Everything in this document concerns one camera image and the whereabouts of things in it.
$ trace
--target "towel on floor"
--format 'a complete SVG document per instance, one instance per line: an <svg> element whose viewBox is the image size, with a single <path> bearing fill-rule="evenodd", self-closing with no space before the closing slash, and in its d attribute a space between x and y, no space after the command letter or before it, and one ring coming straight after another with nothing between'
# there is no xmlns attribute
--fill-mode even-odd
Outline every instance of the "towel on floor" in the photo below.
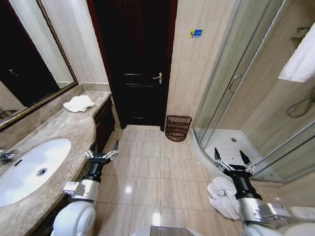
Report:
<svg viewBox="0 0 315 236"><path fill-rule="evenodd" d="M95 103L86 95L74 96L69 102L63 104L71 112L85 112L94 105Z"/></svg>
<svg viewBox="0 0 315 236"><path fill-rule="evenodd" d="M292 54L279 79L305 82L315 75L315 23Z"/></svg>
<svg viewBox="0 0 315 236"><path fill-rule="evenodd" d="M223 177L216 177L207 187L209 202L223 217L233 220L240 218L240 205L235 198L234 184Z"/></svg>

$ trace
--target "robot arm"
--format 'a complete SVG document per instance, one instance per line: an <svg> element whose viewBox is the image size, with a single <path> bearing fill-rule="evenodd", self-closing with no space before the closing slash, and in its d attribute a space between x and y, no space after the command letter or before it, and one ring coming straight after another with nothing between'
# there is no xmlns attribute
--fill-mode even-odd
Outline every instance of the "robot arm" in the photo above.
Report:
<svg viewBox="0 0 315 236"><path fill-rule="evenodd" d="M290 218L290 214L282 205L264 204L262 197L250 182L254 165L240 150L245 166L229 165L221 160L215 148L216 165L223 173L232 178L236 188L235 198L240 204L240 218L243 222L243 236L281 236L281 234L264 224L276 219Z"/></svg>
<svg viewBox="0 0 315 236"><path fill-rule="evenodd" d="M63 192L72 196L74 202L62 209L54 221L51 236L86 236L95 220L94 202L97 199L104 165L118 154L118 141L107 154L86 151L90 167L81 182L67 182Z"/></svg>

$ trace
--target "marble countertop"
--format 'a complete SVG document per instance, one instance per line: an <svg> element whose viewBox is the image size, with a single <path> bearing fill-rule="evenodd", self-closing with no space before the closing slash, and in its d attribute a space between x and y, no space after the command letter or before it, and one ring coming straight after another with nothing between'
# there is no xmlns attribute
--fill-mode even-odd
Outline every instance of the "marble countertop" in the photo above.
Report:
<svg viewBox="0 0 315 236"><path fill-rule="evenodd" d="M16 157L18 159L31 148L48 139L65 137L72 143L68 156L47 182L17 203L0 207L2 236L27 235L62 198L65 183L76 179L83 168L84 151L95 139L94 115L110 98L111 93L86 91L83 94L88 95L95 102L94 107L78 113L62 109L13 147L20 151ZM4 165L2 171L13 163Z"/></svg>

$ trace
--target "wicker basket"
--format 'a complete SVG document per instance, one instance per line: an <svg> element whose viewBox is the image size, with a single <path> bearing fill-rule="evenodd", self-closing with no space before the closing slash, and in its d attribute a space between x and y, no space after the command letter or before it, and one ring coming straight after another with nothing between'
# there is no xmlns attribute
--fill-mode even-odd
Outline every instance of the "wicker basket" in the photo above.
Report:
<svg viewBox="0 0 315 236"><path fill-rule="evenodd" d="M191 121L191 117L167 116L165 128L166 137L174 142L185 140Z"/></svg>

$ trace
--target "white sink basin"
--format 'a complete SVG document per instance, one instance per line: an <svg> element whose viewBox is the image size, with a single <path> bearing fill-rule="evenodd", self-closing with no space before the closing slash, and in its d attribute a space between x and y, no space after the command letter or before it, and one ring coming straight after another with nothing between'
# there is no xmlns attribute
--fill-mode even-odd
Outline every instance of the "white sink basin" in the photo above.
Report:
<svg viewBox="0 0 315 236"><path fill-rule="evenodd" d="M0 207L23 199L42 186L67 157L70 148L69 139L52 139L15 161L0 177Z"/></svg>

